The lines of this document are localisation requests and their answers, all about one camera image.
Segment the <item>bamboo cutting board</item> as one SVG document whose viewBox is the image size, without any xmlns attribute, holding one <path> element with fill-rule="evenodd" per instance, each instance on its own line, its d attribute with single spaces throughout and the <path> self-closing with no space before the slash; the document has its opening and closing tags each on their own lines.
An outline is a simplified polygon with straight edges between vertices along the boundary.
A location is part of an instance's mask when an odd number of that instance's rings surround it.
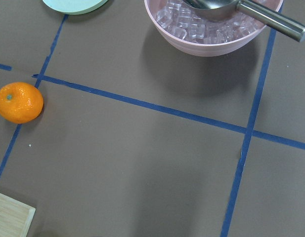
<svg viewBox="0 0 305 237">
<path fill-rule="evenodd" d="M 25 237 L 36 209 L 0 193 L 0 237 Z"/>
</svg>

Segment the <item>light green plate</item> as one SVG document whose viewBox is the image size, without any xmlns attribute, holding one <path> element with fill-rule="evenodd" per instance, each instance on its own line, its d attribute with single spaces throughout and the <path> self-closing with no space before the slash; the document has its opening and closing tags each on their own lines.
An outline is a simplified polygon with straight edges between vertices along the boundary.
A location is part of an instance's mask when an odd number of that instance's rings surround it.
<svg viewBox="0 0 305 237">
<path fill-rule="evenodd" d="M 49 8 L 68 15 L 81 15 L 102 7 L 108 0 L 43 0 Z"/>
</svg>

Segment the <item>pink bowl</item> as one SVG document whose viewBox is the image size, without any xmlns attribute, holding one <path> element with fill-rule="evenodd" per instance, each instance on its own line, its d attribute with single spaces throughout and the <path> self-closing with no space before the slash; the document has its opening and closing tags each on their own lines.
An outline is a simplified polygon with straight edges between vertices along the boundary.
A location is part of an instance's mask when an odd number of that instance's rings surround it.
<svg viewBox="0 0 305 237">
<path fill-rule="evenodd" d="M 194 56 L 214 57 L 234 52 L 252 41 L 266 27 L 259 23 L 259 28 L 257 30 L 243 38 L 231 42 L 221 44 L 193 43 L 174 37 L 156 22 L 157 12 L 166 5 L 165 0 L 145 0 L 144 4 L 152 23 L 155 25 L 161 36 L 176 49 Z"/>
</svg>

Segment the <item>orange mandarin fruit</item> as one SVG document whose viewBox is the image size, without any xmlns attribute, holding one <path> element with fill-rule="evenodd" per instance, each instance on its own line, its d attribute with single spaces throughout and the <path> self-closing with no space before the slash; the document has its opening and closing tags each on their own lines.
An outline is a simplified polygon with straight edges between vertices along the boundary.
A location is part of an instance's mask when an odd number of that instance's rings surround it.
<svg viewBox="0 0 305 237">
<path fill-rule="evenodd" d="M 13 82 L 0 89 L 0 115 L 9 122 L 30 122 L 40 115 L 43 106 L 41 92 L 31 84 Z"/>
</svg>

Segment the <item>clear ice cubes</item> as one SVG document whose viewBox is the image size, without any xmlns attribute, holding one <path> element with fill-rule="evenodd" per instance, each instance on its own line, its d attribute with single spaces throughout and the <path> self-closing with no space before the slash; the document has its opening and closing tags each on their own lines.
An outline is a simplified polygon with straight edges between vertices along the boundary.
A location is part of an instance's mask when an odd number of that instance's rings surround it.
<svg viewBox="0 0 305 237">
<path fill-rule="evenodd" d="M 156 14 L 156 22 L 181 40 L 200 44 L 221 44 L 246 37 L 262 27 L 262 23 L 243 13 L 211 22 L 198 15 L 181 0 L 169 0 Z"/>
</svg>

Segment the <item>metal ice scoop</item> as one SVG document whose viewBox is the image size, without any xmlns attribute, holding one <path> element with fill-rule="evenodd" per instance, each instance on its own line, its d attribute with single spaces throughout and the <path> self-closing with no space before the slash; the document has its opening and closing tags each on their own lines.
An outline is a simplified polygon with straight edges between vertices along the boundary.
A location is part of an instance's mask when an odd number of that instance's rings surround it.
<svg viewBox="0 0 305 237">
<path fill-rule="evenodd" d="M 297 42 L 305 40 L 305 25 L 252 0 L 186 0 L 185 3 L 212 22 L 230 19 L 241 12 Z"/>
</svg>

